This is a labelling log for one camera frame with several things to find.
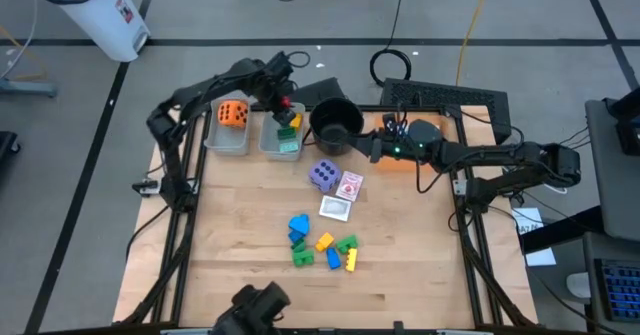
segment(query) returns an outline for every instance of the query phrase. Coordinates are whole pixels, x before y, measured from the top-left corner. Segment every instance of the white container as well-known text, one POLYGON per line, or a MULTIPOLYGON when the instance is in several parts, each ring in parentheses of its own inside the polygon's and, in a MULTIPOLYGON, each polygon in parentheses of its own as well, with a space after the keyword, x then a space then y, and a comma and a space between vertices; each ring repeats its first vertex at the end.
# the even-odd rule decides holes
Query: white container
POLYGON ((135 60, 149 38, 132 0, 47 1, 59 5, 115 61, 135 60))
POLYGON ((204 146, 213 150, 218 155, 244 156, 249 153, 249 129, 251 128, 251 106, 244 95, 226 95, 211 102, 213 116, 209 123, 209 134, 204 141, 204 146), (222 126, 218 122, 218 108, 226 100, 240 100, 247 104, 247 126, 237 129, 222 126))
POLYGON ((298 151, 281 152, 280 140, 278 140, 278 129, 280 124, 273 120, 273 113, 267 112, 264 114, 264 120, 262 121, 262 130, 260 130, 260 151, 262 151, 267 159, 279 160, 279 161, 297 161, 302 153, 302 137, 304 134, 304 115, 305 107, 301 103, 291 103, 291 110, 296 114, 302 115, 302 121, 300 122, 300 128, 296 133, 295 141, 298 143, 298 151))

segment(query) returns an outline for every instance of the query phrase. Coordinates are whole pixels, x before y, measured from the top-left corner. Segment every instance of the black keyboard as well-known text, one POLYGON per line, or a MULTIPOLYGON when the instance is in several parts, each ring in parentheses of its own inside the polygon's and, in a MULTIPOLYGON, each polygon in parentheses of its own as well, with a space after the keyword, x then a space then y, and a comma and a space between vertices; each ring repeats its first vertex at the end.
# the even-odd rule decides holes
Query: black keyboard
POLYGON ((596 259, 595 266, 607 319, 640 322, 640 263, 596 259))
POLYGON ((485 105, 491 121, 496 123, 493 126, 496 142, 501 144, 511 135, 509 101, 507 93, 502 91, 387 78, 380 105, 398 103, 415 106, 485 105))

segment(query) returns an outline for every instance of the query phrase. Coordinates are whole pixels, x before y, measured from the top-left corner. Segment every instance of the gray floor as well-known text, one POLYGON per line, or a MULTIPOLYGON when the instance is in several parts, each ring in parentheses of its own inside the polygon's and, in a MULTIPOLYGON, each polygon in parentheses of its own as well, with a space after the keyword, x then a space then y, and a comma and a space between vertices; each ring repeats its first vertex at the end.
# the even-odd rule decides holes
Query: gray floor
MULTIPOLYGON (((134 0, 138 5, 141 0, 134 0)), ((621 39, 640 38, 637 0, 600 0, 621 39)), ((152 0, 147 24, 156 39, 385 38, 397 0, 152 0)), ((403 0, 396 37, 461 38, 476 0, 403 0)), ((57 7, 40 1, 36 38, 84 39, 57 7)), ((28 34, 30 0, 0 0, 0 25, 18 38, 28 34)), ((605 39, 589 0, 486 0, 474 38, 605 39)), ((148 47, 131 63, 88 187, 65 261, 59 272, 43 330, 106 325, 124 270, 124 249, 140 199, 130 184, 146 170, 153 142, 144 126, 149 111, 173 89, 225 71, 239 58, 268 59, 276 51, 306 50, 311 65, 296 71, 300 85, 339 79, 355 102, 377 103, 380 89, 368 61, 379 46, 205 46, 148 47)), ((459 47, 402 46, 413 62, 413 79, 453 84, 459 47)), ((11 57, 0 48, 0 63, 11 57)), ((19 133, 24 146, 0 188, 0 333, 18 333, 31 312, 62 224, 67 216, 96 126, 118 64, 93 46, 34 46, 56 99, 0 97, 0 129, 19 133)), ((624 53, 640 68, 640 48, 624 53)), ((401 64, 382 58, 377 68, 401 77, 401 64)), ((30 72, 29 60, 15 74, 30 72)), ((587 99, 620 97, 630 89, 610 45, 472 46, 461 84, 506 91, 511 119, 527 139, 558 141, 585 126, 587 99)), ((566 213, 595 205, 597 190, 588 146, 580 149, 584 179, 558 195, 531 191, 566 213)), ((538 206, 527 201, 527 206, 538 206)), ((559 215, 541 208, 545 218, 559 215)), ((557 249, 560 265, 536 269, 565 297, 564 276, 584 264, 578 244, 557 249)), ((554 328, 584 329, 532 281, 540 321, 554 328)))

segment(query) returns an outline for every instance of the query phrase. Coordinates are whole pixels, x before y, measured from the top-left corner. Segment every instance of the orange die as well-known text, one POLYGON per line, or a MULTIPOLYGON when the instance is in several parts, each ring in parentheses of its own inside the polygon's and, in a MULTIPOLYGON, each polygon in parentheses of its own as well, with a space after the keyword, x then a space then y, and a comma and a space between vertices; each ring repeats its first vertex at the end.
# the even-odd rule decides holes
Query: orange die
POLYGON ((243 101, 223 101, 218 108, 218 121, 224 126, 244 128, 247 125, 249 107, 243 101))

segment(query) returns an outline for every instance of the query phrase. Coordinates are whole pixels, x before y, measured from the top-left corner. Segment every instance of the wooden table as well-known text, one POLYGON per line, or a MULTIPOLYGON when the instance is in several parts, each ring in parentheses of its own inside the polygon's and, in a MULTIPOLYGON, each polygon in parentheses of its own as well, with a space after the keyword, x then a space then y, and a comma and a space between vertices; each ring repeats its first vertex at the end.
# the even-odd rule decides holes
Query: wooden table
MULTIPOLYGON (((485 107, 463 110, 489 119, 485 107)), ((292 302, 280 327, 390 328, 394 320, 402 320, 407 328, 473 328, 460 241, 447 227, 454 212, 448 176, 421 195, 415 188, 415 172, 382 172, 351 151, 332 159, 341 169, 365 176, 349 221, 320 217, 322 194, 309 184, 307 172, 324 156, 317 148, 306 147, 298 162, 266 160, 258 150, 264 114, 253 115, 249 155, 220 157, 207 152, 181 326, 211 326, 242 286, 261 288, 276 281, 292 302), (325 254, 317 252, 313 266, 293 266, 287 224, 300 213, 310 215, 307 239, 313 244, 326 231, 336 239, 358 236, 361 245, 354 273, 330 271, 325 254)), ((380 115, 365 113, 364 130, 370 130, 380 115)), ((449 140, 456 140, 451 119, 428 116, 449 140)), ((494 144, 489 125, 465 117, 464 126, 469 145, 494 144)), ((156 152, 150 167, 158 164, 156 152)), ((423 169, 425 187, 435 175, 428 167, 423 169)), ((485 178, 500 174, 499 168, 474 171, 485 178)), ((163 205, 159 197, 142 200, 137 226, 163 205)), ((510 211, 506 199, 496 199, 492 205, 510 211)), ((128 315, 156 280, 168 219, 164 216, 134 243, 114 320, 128 315)), ((536 321, 513 220, 491 210, 484 223, 498 282, 525 316, 536 321)), ((477 279, 484 319, 490 322, 486 288, 477 279)), ((168 286, 163 318, 168 318, 173 286, 168 286)))

